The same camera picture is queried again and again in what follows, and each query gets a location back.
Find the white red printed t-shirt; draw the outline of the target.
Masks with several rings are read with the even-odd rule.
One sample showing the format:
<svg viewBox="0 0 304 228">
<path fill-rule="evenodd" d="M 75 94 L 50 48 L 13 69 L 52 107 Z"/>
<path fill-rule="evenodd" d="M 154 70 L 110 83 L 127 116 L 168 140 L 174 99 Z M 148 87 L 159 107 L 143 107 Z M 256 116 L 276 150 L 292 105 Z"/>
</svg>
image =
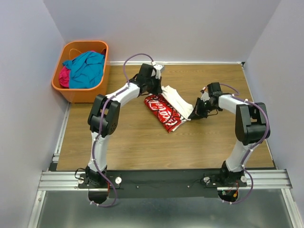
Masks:
<svg viewBox="0 0 304 228">
<path fill-rule="evenodd" d="M 187 103 L 172 87 L 162 86 L 162 93 L 149 95 L 144 104 L 156 116 L 168 133 L 174 132 L 179 126 L 190 121 L 193 105 Z"/>
</svg>

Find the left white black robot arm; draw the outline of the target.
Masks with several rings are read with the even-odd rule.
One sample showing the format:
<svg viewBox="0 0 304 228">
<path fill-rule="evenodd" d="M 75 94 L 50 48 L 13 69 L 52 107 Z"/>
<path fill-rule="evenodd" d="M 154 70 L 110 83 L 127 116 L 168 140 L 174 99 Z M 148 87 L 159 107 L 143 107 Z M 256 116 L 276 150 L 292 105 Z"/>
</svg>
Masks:
<svg viewBox="0 0 304 228">
<path fill-rule="evenodd" d="M 98 186 L 106 182 L 107 148 L 110 135 L 118 126 L 121 108 L 146 92 L 161 94 L 163 71 L 164 66 L 155 62 L 142 64 L 139 72 L 133 78 L 127 79 L 123 87 L 111 94 L 98 95 L 95 98 L 88 117 L 92 136 L 91 157 L 85 168 L 85 176 L 93 185 Z"/>
</svg>

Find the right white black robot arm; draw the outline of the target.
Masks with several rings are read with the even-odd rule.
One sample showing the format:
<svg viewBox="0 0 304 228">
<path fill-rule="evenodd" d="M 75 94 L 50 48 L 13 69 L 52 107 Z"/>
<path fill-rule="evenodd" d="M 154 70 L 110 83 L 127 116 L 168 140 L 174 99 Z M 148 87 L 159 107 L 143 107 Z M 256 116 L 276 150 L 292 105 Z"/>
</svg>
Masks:
<svg viewBox="0 0 304 228">
<path fill-rule="evenodd" d="M 189 119 L 202 119 L 212 111 L 227 110 L 235 115 L 236 144 L 231 155 L 223 162 L 219 173 L 211 178 L 222 186 L 241 180 L 245 164 L 254 149 L 270 136 L 270 124 L 264 103 L 253 103 L 238 98 L 239 93 L 224 93 L 219 82 L 210 83 L 201 90 L 207 98 L 197 98 Z"/>
</svg>

